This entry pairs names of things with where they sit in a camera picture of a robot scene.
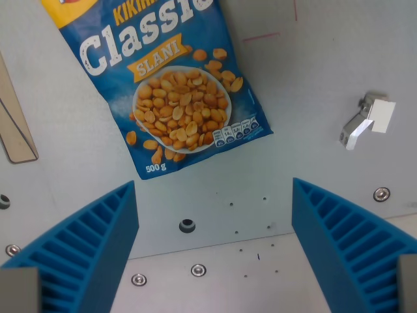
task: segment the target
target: peanut bag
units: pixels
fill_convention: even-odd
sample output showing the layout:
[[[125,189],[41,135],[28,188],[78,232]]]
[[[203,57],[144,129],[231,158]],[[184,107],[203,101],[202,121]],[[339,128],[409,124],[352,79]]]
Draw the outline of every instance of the peanut bag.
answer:
[[[42,0],[142,179],[272,133],[218,0]]]

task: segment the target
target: yellow banner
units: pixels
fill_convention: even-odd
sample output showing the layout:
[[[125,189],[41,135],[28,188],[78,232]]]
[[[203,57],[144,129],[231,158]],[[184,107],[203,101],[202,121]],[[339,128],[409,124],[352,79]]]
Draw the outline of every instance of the yellow banner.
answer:
[[[181,44],[181,39],[182,34],[177,34],[139,61],[128,65],[128,69],[134,73],[135,83],[154,74],[157,70],[175,60],[177,57],[188,53],[187,48]]]

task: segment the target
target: red marking line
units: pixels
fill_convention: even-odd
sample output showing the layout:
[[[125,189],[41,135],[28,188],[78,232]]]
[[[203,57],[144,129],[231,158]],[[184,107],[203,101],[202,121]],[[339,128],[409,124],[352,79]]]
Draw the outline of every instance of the red marking line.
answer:
[[[242,41],[243,42],[248,42],[248,41],[253,41],[253,40],[257,40],[257,39],[262,39],[262,38],[267,38],[267,37],[273,37],[273,36],[281,36],[281,33],[280,32],[277,32],[277,33],[265,34],[265,35],[256,36],[256,37],[245,38]]]

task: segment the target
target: bowl of peanuts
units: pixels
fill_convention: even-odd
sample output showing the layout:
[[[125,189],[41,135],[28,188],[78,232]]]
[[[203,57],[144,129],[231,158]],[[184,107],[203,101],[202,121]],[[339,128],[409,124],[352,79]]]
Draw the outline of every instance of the bowl of peanuts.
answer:
[[[232,105],[225,87],[195,67],[165,67],[141,82],[133,97],[137,124],[164,147],[198,153],[227,126]]]

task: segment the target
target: hole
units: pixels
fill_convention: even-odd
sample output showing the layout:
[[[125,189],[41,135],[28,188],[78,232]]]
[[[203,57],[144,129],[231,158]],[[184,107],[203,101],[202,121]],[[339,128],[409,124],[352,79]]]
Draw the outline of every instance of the hole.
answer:
[[[195,230],[195,222],[189,218],[186,218],[185,220],[181,221],[179,228],[183,233],[192,233]]]

